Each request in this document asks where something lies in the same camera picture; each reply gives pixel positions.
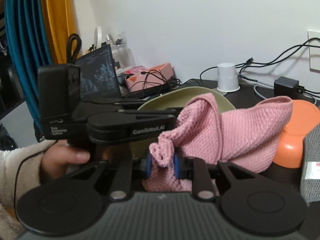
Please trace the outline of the left hand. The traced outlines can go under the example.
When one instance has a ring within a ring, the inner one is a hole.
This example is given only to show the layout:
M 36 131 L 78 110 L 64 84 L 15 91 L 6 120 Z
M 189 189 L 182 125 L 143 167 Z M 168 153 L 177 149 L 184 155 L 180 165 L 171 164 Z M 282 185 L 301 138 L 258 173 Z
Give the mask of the left hand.
M 40 165 L 40 179 L 46 182 L 57 179 L 66 174 L 69 165 L 85 164 L 90 159 L 86 150 L 74 148 L 67 144 L 67 140 L 59 140 L 44 153 Z

